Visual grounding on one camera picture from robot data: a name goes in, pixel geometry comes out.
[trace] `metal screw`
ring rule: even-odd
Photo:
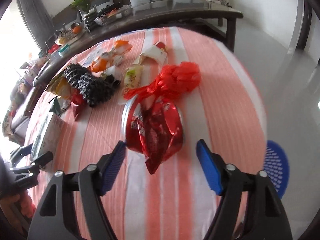
[[[227,164],[226,168],[228,171],[234,171],[236,169],[236,167],[233,164]]]
[[[54,174],[56,177],[60,177],[63,175],[63,171],[56,171]]]
[[[259,171],[259,175],[264,178],[268,177],[268,174],[265,171]]]
[[[88,167],[87,167],[87,170],[88,171],[95,171],[97,169],[97,165],[96,164],[90,164]]]

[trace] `person's hand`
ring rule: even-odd
[[[0,207],[10,225],[23,235],[21,222],[10,208],[10,205],[17,202],[19,199],[20,195],[4,197],[0,200]]]
[[[20,195],[8,196],[8,197],[2,198],[0,200],[0,207],[2,209],[3,214],[7,218],[8,222],[10,223],[10,225],[14,229],[16,229],[20,234],[23,235],[21,222],[10,208],[11,204],[14,204],[19,200],[20,200],[20,206],[21,206],[21,210],[20,210],[21,214],[28,218],[31,218],[34,214],[34,208],[32,206],[32,200],[29,197],[27,191],[21,193]]]

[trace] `black and white knit fabric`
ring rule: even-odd
[[[79,64],[70,64],[64,71],[68,83],[78,89],[83,99],[94,107],[111,99],[120,81],[112,75],[102,79],[92,75],[91,71]]]

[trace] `orange fruit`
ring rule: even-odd
[[[81,30],[82,30],[82,27],[78,25],[72,29],[72,33],[78,34],[79,32],[81,32]]]

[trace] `white box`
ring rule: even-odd
[[[49,112],[42,121],[38,135],[33,142],[30,153],[30,160],[34,161],[36,158],[46,152],[52,152],[53,156],[59,142],[61,129],[64,121],[56,114]],[[52,166],[52,162],[46,165],[46,170]]]

